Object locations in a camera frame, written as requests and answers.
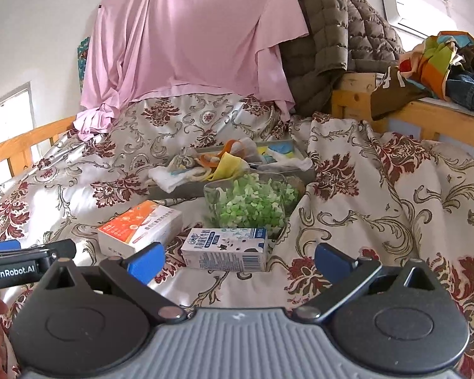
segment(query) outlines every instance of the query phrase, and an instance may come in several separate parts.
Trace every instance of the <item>window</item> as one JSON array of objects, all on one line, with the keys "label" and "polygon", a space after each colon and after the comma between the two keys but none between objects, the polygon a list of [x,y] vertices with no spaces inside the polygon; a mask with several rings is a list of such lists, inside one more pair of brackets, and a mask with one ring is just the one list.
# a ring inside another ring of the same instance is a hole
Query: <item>window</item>
[{"label": "window", "polygon": [[[25,84],[0,99],[0,143],[33,129],[30,85]],[[34,162],[39,161],[38,147],[32,147]],[[7,161],[0,162],[0,184],[10,179]]]}]

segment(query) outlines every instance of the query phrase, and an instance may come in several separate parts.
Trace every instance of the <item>metal screw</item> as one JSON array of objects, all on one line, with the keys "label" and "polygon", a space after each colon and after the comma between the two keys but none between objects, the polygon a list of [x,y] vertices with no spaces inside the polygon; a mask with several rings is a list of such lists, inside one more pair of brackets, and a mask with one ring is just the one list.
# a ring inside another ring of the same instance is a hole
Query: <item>metal screw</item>
[{"label": "metal screw", "polygon": [[321,316],[321,312],[314,306],[299,306],[294,310],[295,315],[306,322],[314,321]]},{"label": "metal screw", "polygon": [[185,312],[178,306],[163,306],[163,308],[158,311],[158,315],[163,319],[179,319],[184,314]]}]

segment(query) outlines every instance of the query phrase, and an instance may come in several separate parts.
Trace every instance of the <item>barcode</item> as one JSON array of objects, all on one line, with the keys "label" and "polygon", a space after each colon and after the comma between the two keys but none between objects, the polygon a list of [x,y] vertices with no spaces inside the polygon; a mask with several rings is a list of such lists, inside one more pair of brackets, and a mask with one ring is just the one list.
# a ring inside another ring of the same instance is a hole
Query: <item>barcode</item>
[{"label": "barcode", "polygon": [[260,258],[257,257],[256,255],[243,255],[242,263],[244,265],[245,271],[260,272],[262,270],[262,266],[260,264]]},{"label": "barcode", "polygon": [[197,242],[195,243],[195,248],[203,248],[204,245],[207,243],[209,240],[209,235],[211,234],[210,231],[202,231],[200,232],[200,236],[197,239]]}]

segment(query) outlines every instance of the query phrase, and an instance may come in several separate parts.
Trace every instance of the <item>orange and white box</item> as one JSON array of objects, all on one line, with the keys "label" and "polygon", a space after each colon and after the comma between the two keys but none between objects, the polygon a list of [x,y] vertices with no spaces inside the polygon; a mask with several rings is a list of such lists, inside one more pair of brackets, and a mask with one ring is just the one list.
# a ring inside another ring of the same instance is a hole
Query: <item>orange and white box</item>
[{"label": "orange and white box", "polygon": [[100,226],[100,250],[128,258],[153,242],[166,246],[181,230],[182,212],[145,201]]}]

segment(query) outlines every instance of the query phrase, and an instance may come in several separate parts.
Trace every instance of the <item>black circular cover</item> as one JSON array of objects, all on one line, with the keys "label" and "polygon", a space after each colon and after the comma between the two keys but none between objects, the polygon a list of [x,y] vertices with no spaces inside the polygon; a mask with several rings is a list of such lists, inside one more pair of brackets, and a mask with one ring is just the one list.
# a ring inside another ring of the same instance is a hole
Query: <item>black circular cover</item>
[{"label": "black circular cover", "polygon": [[143,344],[149,322],[139,307],[111,295],[68,291],[33,292],[14,320],[10,340],[21,365],[54,377],[93,376]]},{"label": "black circular cover", "polygon": [[446,292],[413,288],[352,301],[336,313],[331,329],[351,359],[397,375],[453,366],[469,340],[467,322]]}]

